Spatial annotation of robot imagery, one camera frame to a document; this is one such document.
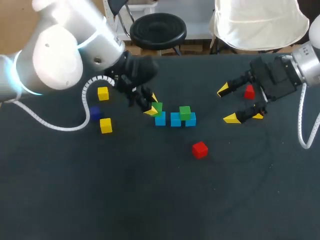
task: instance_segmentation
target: white fabric cover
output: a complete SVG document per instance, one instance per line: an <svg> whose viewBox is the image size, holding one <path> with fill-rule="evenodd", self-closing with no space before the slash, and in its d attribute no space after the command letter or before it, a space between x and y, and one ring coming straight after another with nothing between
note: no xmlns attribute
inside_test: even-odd
<svg viewBox="0 0 320 240"><path fill-rule="evenodd" d="M308 31L298 0L215 0L210 31L233 48L272 50L289 46Z"/></svg>

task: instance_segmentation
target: cyan cube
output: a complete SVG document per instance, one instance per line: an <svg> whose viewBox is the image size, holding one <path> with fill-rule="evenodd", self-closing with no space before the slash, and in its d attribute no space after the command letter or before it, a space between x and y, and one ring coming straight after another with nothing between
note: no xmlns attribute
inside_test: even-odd
<svg viewBox="0 0 320 240"><path fill-rule="evenodd" d="M170 117L171 117L171 127L181 127L179 112L172 112Z"/></svg>
<svg viewBox="0 0 320 240"><path fill-rule="evenodd" d="M156 116L154 119L155 119L156 126L165 126L166 125L166 112L163 111L161 113L161 116Z"/></svg>
<svg viewBox="0 0 320 240"><path fill-rule="evenodd" d="M185 121L185 126L186 127L195 127L196 124L197 124L196 113L192 112L190 120Z"/></svg>
<svg viewBox="0 0 320 240"><path fill-rule="evenodd" d="M99 121L101 119L101 112L98 106L90 107L90 118L93 121Z"/></svg>

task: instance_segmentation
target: wall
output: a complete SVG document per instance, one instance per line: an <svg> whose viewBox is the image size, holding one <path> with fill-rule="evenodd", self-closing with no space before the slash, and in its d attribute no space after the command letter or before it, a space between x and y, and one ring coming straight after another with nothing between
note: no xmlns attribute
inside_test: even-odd
<svg viewBox="0 0 320 240"><path fill-rule="evenodd" d="M92 1L105 14L102 0ZM21 50L28 42L37 20L32 0L0 0L0 54Z"/></svg>

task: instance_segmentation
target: cube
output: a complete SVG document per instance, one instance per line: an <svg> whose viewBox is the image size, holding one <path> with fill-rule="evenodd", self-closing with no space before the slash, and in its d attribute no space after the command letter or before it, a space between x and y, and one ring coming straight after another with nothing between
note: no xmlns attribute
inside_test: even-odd
<svg viewBox="0 0 320 240"><path fill-rule="evenodd" d="M246 90L245 90L245 93L244 93L244 98L245 99L249 99L249 100L254 100L255 99L255 90L254 90L254 87L249 84L247 87L246 87Z"/></svg>
<svg viewBox="0 0 320 240"><path fill-rule="evenodd" d="M98 87L98 98L100 101L109 100L109 91L106 86Z"/></svg>
<svg viewBox="0 0 320 240"><path fill-rule="evenodd" d="M93 121L99 121L101 119L101 112L98 106L90 107L90 119Z"/></svg>
<svg viewBox="0 0 320 240"><path fill-rule="evenodd" d="M162 102L152 102L152 106L155 108L155 110L158 112L155 115L152 115L152 117L161 117L162 116Z"/></svg>
<svg viewBox="0 0 320 240"><path fill-rule="evenodd" d="M161 116L155 117L155 125L156 126L165 126L166 125L166 112L163 111Z"/></svg>
<svg viewBox="0 0 320 240"><path fill-rule="evenodd" d="M103 134L112 133L111 118L100 119L100 128Z"/></svg>
<svg viewBox="0 0 320 240"><path fill-rule="evenodd" d="M180 107L180 120L186 121L191 119L191 109L189 106Z"/></svg>
<svg viewBox="0 0 320 240"><path fill-rule="evenodd" d="M192 154L197 159L202 159L208 155L208 147L205 145L203 141L198 142L192 146Z"/></svg>
<svg viewBox="0 0 320 240"><path fill-rule="evenodd" d="M196 124L197 124L196 113L192 112L190 120L185 121L185 126L186 127L195 127Z"/></svg>
<svg viewBox="0 0 320 240"><path fill-rule="evenodd" d="M181 120L179 112L172 112L170 115L171 127L181 127Z"/></svg>

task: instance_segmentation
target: red block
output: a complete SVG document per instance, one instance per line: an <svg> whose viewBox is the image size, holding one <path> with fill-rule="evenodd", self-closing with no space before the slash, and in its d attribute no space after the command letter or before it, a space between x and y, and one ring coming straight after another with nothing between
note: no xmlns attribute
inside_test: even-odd
<svg viewBox="0 0 320 240"><path fill-rule="evenodd" d="M198 142L192 146L192 153L197 159L204 158L208 155L208 147L203 141Z"/></svg>
<svg viewBox="0 0 320 240"><path fill-rule="evenodd" d="M254 87L250 84L246 87L245 93L244 93L244 98L245 99L250 99L254 100L255 99L255 90Z"/></svg>

